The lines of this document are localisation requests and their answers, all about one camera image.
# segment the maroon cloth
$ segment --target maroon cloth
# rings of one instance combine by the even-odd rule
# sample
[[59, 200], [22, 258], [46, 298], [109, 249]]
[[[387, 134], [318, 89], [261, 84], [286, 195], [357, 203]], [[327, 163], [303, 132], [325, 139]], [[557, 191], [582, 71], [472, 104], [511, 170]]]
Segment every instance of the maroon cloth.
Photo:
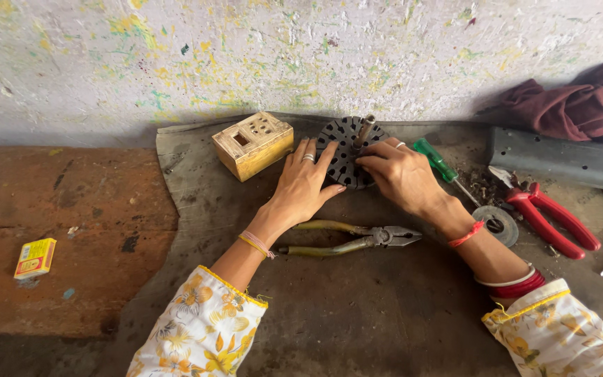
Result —
[[603, 141], [603, 64], [564, 87], [543, 90], [529, 79], [501, 95], [502, 104], [541, 135]]

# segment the pink thread bracelet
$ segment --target pink thread bracelet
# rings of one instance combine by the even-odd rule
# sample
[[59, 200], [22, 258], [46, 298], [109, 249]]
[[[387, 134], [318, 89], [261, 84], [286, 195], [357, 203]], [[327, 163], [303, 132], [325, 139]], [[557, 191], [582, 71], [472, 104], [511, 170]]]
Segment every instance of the pink thread bracelet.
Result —
[[474, 226], [471, 227], [471, 231], [469, 231], [469, 233], [467, 233], [466, 236], [455, 239], [454, 241], [450, 241], [450, 242], [448, 242], [448, 245], [450, 247], [457, 247], [457, 246], [461, 245], [467, 239], [470, 239], [471, 236], [473, 236], [474, 234], [477, 234], [478, 231], [481, 230], [481, 228], [483, 227], [484, 224], [485, 224], [485, 221], [483, 221], [483, 220], [475, 222]]
[[259, 238], [257, 238], [257, 236], [255, 236], [251, 232], [244, 230], [243, 232], [241, 232], [241, 234], [239, 234], [239, 238], [246, 241], [248, 244], [250, 244], [250, 246], [253, 246], [257, 250], [259, 250], [262, 254], [264, 254], [265, 258], [275, 258], [273, 252], [267, 249], [267, 246], [264, 245], [264, 242], [262, 242]]

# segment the metal disc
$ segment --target metal disc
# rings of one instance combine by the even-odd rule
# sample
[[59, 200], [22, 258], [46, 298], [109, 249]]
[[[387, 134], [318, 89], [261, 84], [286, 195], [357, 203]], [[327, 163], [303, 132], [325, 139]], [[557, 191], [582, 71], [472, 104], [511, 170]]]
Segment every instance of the metal disc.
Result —
[[[316, 154], [319, 156], [330, 141], [339, 142], [332, 163], [327, 169], [327, 175], [349, 189], [358, 190], [374, 184], [372, 177], [355, 164], [355, 159], [358, 156], [352, 149], [352, 141], [357, 137], [360, 127], [362, 127], [361, 121], [360, 117], [345, 117], [329, 123], [318, 135], [316, 147], [318, 150]], [[367, 141], [364, 142], [363, 148], [370, 143], [385, 140], [389, 137], [378, 125], [374, 125], [368, 134]]]
[[491, 205], [477, 208], [472, 216], [477, 220], [485, 221], [484, 228], [506, 247], [511, 247], [518, 240], [518, 225], [515, 220], [503, 209]]

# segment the wooden box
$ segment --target wooden box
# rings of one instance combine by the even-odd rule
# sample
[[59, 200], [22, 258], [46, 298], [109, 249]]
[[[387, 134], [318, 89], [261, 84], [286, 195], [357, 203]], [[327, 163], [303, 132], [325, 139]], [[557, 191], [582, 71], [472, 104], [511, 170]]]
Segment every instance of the wooden box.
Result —
[[260, 111], [213, 135], [220, 161], [241, 182], [292, 151], [292, 126]]

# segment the green screwdriver handle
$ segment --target green screwdriver handle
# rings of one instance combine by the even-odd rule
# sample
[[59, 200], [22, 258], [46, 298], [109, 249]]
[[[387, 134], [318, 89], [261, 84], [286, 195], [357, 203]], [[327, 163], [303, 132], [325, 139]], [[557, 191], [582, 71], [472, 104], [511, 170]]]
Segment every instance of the green screwdriver handle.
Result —
[[414, 142], [414, 150], [427, 156], [431, 167], [439, 170], [441, 175], [444, 176], [444, 181], [451, 183], [457, 179], [457, 172], [446, 165], [444, 158], [441, 157], [436, 149], [432, 148], [425, 138], [418, 139], [418, 141]]

